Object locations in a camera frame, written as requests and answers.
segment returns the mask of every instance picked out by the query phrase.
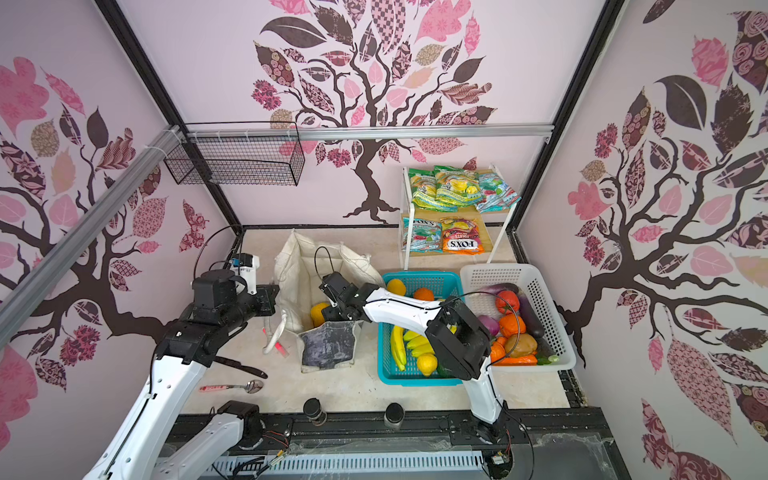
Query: red tomato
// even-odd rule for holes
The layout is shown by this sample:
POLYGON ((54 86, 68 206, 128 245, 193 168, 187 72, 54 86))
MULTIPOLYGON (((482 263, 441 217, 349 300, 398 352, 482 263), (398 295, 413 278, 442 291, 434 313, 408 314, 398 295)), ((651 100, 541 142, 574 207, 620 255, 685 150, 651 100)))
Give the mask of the red tomato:
POLYGON ((517 295, 515 295, 515 292, 511 290, 502 290, 501 292, 498 293, 498 295, 501 297, 496 299, 496 309, 499 312, 505 315, 512 314, 512 311, 509 309, 509 306, 507 305, 507 303, 511 305, 512 309, 514 309, 515 312, 520 311, 520 299, 518 298, 517 295))

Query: orange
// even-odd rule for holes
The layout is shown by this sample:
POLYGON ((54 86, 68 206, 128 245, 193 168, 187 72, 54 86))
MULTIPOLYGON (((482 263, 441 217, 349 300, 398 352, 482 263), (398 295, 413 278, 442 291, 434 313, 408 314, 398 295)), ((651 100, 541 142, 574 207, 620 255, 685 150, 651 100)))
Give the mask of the orange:
POLYGON ((432 302, 435 299, 435 294, 428 288, 420 288, 413 293, 413 298, 432 302))

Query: beige table surface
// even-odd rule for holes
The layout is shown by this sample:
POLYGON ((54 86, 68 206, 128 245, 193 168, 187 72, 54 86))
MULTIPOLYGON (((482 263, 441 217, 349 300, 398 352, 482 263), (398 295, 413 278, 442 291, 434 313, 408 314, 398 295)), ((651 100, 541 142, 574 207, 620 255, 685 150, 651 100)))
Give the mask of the beige table surface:
MULTIPOLYGON (((396 228, 346 228, 298 230, 316 240, 344 242, 357 253, 370 253, 371 263, 380 272, 398 271, 399 256, 396 228)), ((489 227, 491 238, 498 227, 489 227)), ((290 230, 249 230, 243 245, 244 252, 260 257, 259 283, 272 278, 274 257, 282 249, 290 230)), ((449 270, 458 272, 468 263, 484 259, 468 256, 412 258, 414 269, 449 270)), ((496 262, 514 262, 511 247, 505 242, 497 252, 496 262)), ((383 410, 391 402, 398 402, 406 410, 468 409, 469 398, 464 387, 403 387, 388 386, 379 380, 377 370, 378 326, 364 323, 357 344, 355 363, 349 368, 322 372, 301 373, 296 337, 283 334, 280 342, 289 352, 283 358, 275 349, 262 354, 266 336, 262 332, 263 319, 252 319, 239 336, 226 344, 219 355, 235 359, 244 365, 255 366, 269 375, 263 380, 264 388, 248 394, 242 389, 222 392, 195 392, 187 400, 183 413, 208 413, 228 400, 255 403, 261 412, 301 412, 304 402, 318 398, 329 412, 383 410)), ((495 383, 511 408, 567 408, 568 400, 556 372, 513 373, 495 370, 495 383)), ((200 386, 220 383, 244 384, 254 378, 245 372, 214 363, 200 381, 200 386)))

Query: eggplant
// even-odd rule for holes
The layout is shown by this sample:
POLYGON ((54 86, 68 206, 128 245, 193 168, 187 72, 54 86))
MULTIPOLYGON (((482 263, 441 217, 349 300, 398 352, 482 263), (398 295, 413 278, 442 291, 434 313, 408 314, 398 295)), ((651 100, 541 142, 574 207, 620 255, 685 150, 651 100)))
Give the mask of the eggplant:
POLYGON ((546 331, 539 321, 538 316, 536 316, 531 301, 523 292, 518 293, 518 299, 520 299, 520 316, 525 322, 528 334, 536 339, 540 339, 546 334, 546 331))

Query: metal wire basket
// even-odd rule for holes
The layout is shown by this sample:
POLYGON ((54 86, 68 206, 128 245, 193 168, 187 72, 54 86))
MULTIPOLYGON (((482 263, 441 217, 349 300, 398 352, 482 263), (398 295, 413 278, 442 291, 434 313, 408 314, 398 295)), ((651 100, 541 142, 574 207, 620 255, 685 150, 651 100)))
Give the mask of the metal wire basket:
POLYGON ((298 185, 304 152, 296 123, 248 123, 269 124, 272 130, 198 130, 214 123, 187 124, 186 141, 165 159, 176 183, 298 185))

